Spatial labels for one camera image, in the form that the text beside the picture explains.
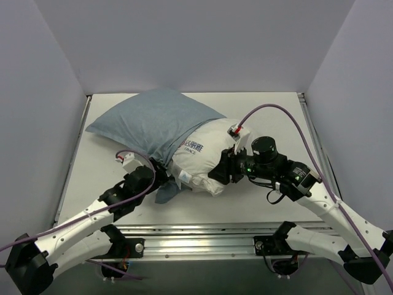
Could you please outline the white pillow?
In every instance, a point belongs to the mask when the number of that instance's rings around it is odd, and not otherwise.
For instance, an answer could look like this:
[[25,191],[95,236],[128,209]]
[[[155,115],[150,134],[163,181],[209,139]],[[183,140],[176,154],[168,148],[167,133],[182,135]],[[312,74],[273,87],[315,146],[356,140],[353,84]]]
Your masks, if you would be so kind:
[[208,173],[217,166],[224,149],[233,146],[244,148],[254,138],[252,129],[245,125],[239,133],[240,139],[233,139],[228,131],[238,124],[237,119],[212,120],[196,129],[182,142],[168,166],[178,188],[207,192],[213,197],[223,192],[225,186],[209,178]]

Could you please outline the grey striped pillowcase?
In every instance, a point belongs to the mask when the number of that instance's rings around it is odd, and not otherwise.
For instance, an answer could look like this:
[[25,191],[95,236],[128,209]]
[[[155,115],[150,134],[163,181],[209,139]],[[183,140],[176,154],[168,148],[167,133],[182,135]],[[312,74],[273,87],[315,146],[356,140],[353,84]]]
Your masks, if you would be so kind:
[[170,181],[159,187],[155,203],[169,202],[190,189],[177,187],[168,170],[172,156],[196,129],[223,114],[170,89],[149,90],[128,98],[91,123],[86,131],[120,143],[160,162]]

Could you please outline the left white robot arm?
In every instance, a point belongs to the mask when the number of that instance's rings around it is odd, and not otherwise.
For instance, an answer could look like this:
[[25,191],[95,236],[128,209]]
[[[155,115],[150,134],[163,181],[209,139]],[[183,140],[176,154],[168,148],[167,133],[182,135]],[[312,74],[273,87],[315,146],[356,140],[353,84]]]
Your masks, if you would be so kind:
[[69,221],[35,237],[19,236],[8,246],[6,272],[22,294],[41,294],[56,277],[89,259],[121,256],[127,240],[114,223],[168,180],[156,161],[139,165]]

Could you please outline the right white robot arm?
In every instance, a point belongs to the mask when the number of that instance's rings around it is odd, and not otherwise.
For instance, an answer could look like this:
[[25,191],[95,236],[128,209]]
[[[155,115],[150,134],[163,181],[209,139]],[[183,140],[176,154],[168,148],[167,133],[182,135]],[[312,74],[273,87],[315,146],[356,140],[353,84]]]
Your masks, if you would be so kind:
[[322,178],[304,163],[280,154],[273,138],[257,138],[251,148],[252,155],[245,149],[223,150],[208,176],[224,185],[243,177],[252,183],[260,178],[259,186],[307,208],[336,232],[335,236],[322,234],[284,221],[271,237],[275,252],[316,254],[342,265],[357,281],[374,284],[391,260],[392,231],[374,226],[330,195]]

